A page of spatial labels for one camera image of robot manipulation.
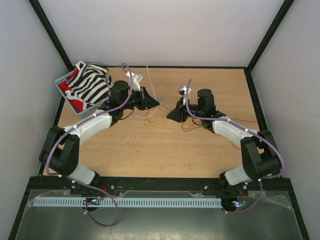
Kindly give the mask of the white zip tie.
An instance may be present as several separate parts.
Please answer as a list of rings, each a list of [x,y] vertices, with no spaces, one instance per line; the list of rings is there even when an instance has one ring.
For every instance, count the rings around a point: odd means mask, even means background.
[[[157,100],[157,96],[156,96],[156,93],[155,93],[155,89],[154,89],[154,86],[153,86],[153,83],[152,83],[152,79],[151,79],[151,75],[150,75],[150,71],[149,71],[149,66],[148,66],[147,63],[145,64],[145,66],[146,66],[146,71],[147,71],[147,75],[148,75],[148,79],[149,79],[149,83],[150,83],[150,86],[151,86],[151,89],[152,89],[152,93],[153,93],[154,99]]]

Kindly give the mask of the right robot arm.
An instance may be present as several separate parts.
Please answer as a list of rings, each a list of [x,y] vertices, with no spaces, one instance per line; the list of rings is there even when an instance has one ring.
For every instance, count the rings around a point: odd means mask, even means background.
[[[197,104],[190,104],[190,92],[186,86],[178,90],[181,98],[166,117],[178,123],[184,123],[188,118],[198,119],[199,126],[227,138],[240,149],[241,165],[219,175],[218,188],[223,194],[231,194],[240,184],[281,175],[284,160],[270,131],[246,128],[218,111],[210,89],[197,92]]]

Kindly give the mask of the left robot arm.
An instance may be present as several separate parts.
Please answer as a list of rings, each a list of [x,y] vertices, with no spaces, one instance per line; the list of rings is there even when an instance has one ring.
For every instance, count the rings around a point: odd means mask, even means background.
[[[122,117],[124,110],[149,110],[159,106],[145,87],[130,90],[123,80],[114,83],[109,99],[85,119],[61,128],[53,126],[48,131],[39,161],[59,176],[81,182],[82,188],[89,194],[100,188],[99,174],[79,162],[80,146],[98,132],[115,125]]]

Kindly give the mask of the blue plastic basket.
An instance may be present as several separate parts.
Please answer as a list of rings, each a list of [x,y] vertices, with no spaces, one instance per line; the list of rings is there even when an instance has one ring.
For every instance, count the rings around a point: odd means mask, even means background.
[[[81,118],[92,114],[111,95],[112,81],[104,72],[74,71],[54,81],[64,99]]]

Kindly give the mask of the zebra striped cloth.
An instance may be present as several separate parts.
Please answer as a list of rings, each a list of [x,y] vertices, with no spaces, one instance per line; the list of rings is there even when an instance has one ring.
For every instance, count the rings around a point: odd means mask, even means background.
[[[108,69],[96,63],[75,64],[78,74],[69,79],[68,85],[89,106],[95,105],[109,96],[112,79],[107,76]]]

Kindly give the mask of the red cloth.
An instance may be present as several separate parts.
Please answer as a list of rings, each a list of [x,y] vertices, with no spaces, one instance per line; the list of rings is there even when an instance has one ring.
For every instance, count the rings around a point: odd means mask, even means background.
[[[62,94],[66,97],[71,107],[76,113],[81,113],[87,108],[87,104],[77,96],[77,94],[70,88],[69,79],[72,79],[78,74],[79,70],[75,68],[68,76],[63,76],[60,83],[57,84],[58,89],[61,90]]]

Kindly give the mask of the right green circuit board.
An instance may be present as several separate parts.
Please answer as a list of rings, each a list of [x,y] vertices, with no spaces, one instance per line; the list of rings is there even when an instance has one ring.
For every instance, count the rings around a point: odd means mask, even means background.
[[[245,200],[234,200],[232,201],[232,204],[236,207],[236,208],[239,208],[239,207],[243,207],[246,205],[246,201]]]

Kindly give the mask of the green circuit board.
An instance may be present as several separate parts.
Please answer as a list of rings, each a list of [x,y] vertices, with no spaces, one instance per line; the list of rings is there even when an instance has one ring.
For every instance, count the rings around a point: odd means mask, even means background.
[[[86,197],[83,201],[83,205],[97,205],[99,206],[102,203],[103,198],[98,197]]]
[[[236,208],[239,208],[239,207],[243,207],[246,205],[246,201],[245,200],[234,200],[232,201],[232,204],[236,207]]]

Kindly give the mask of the left green circuit board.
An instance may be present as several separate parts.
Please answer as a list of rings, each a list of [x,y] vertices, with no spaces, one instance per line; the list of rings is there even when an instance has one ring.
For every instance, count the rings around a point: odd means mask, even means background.
[[[102,203],[103,198],[98,197],[86,197],[83,201],[83,205],[97,205],[99,206]]]

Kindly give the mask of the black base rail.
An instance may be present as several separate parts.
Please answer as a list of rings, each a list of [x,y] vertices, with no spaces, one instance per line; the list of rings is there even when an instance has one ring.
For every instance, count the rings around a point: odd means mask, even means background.
[[[107,190],[110,195],[126,191],[156,191],[202,193],[212,196],[238,196],[248,194],[243,183],[222,191],[218,178],[159,178],[159,177],[100,177],[98,187]]]

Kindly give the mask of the black aluminium frame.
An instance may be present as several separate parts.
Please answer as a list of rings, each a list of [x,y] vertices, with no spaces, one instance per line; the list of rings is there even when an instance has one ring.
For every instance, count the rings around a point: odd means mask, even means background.
[[[12,195],[2,215],[14,219],[54,123],[79,118],[54,81],[77,62],[105,65],[113,81],[126,80],[126,63],[158,110],[127,111],[80,149],[80,162],[102,176],[216,178],[241,162],[218,135],[190,130],[192,122],[166,118],[177,89],[211,89],[217,108],[249,128],[265,129],[247,80],[251,60],[281,0],[3,0],[0,3],[1,191]]]

